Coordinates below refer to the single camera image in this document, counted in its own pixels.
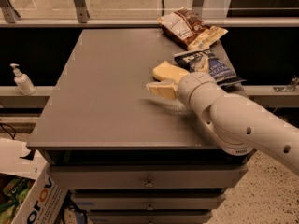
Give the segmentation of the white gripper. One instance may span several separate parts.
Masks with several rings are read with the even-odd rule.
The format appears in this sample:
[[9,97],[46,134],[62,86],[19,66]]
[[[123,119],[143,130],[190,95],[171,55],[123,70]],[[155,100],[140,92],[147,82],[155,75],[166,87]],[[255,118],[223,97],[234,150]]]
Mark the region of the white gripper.
[[164,80],[148,83],[146,88],[153,95],[170,100],[178,98],[191,110],[205,110],[225,91],[207,74],[209,62],[206,55],[196,65],[196,71],[183,77],[178,85],[173,80]]

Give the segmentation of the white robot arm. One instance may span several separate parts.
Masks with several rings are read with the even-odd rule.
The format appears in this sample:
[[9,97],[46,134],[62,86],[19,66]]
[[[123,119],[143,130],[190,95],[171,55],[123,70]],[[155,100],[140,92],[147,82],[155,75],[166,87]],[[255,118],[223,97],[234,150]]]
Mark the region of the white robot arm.
[[167,61],[147,85],[154,95],[179,100],[218,145],[240,156],[257,149],[299,175],[299,129],[249,98],[224,91],[205,69],[189,72]]

